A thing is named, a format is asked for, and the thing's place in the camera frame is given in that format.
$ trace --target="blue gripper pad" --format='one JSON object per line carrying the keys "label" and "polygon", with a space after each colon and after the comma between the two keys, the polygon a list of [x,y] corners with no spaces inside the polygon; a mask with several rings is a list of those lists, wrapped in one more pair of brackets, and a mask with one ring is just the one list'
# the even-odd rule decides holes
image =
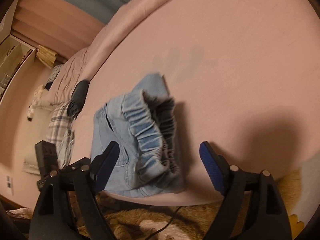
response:
{"label": "blue gripper pad", "polygon": [[95,195],[106,187],[119,155],[119,144],[112,141],[101,155],[93,159],[90,165],[90,177],[93,181]]}
{"label": "blue gripper pad", "polygon": [[202,163],[204,164],[205,169],[211,179],[211,182],[215,188],[215,190],[219,191],[223,196],[226,193],[226,186],[224,184],[224,176],[223,173],[218,166],[217,162],[213,158],[210,150],[206,146],[206,143],[203,142],[200,144],[200,158]]}

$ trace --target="wall socket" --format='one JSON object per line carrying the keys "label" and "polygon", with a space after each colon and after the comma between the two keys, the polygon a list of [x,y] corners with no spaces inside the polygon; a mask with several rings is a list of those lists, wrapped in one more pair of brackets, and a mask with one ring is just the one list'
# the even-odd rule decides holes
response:
{"label": "wall socket", "polygon": [[7,193],[10,196],[13,196],[13,183],[12,178],[10,176],[7,176]]}

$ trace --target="pink wall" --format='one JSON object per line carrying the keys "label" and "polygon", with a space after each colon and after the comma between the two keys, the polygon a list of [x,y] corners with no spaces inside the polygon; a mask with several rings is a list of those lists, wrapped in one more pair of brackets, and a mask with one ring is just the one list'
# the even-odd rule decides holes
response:
{"label": "pink wall", "polygon": [[[26,132],[32,133],[26,129],[29,124],[26,113],[34,90],[45,83],[49,73],[50,70],[36,59],[21,80],[0,130],[0,194],[31,208],[34,208],[39,195],[36,181],[40,177],[22,171],[24,149],[30,147],[24,138]],[[13,196],[7,193],[6,176],[13,178]]]}

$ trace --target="cable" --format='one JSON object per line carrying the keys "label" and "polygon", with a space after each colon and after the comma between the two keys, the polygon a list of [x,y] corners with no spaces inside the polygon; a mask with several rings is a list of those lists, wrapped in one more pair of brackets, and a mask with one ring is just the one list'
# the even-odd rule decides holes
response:
{"label": "cable", "polygon": [[148,236],[146,239],[144,240],[150,240],[153,236],[155,236],[156,234],[159,234],[160,232],[162,232],[163,230],[165,230],[170,224],[171,222],[174,220],[176,214],[178,213],[179,209],[182,208],[182,207],[178,207],[176,209],[176,211],[174,212],[174,214],[172,215],[172,217],[170,218],[169,222],[161,229],[159,229],[158,231],[152,233],[150,236]]}

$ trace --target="bed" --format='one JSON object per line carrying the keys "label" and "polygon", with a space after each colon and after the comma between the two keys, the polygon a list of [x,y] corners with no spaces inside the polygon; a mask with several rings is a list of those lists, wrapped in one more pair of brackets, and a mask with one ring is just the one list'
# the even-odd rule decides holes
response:
{"label": "bed", "polygon": [[177,102],[187,188],[112,196],[163,206],[208,203],[222,197],[200,160],[202,141],[229,163],[275,178],[319,152],[319,27],[308,0],[132,0],[66,62],[45,100],[67,102],[79,81],[90,81],[72,123],[72,163],[90,157],[94,113],[160,72]]}

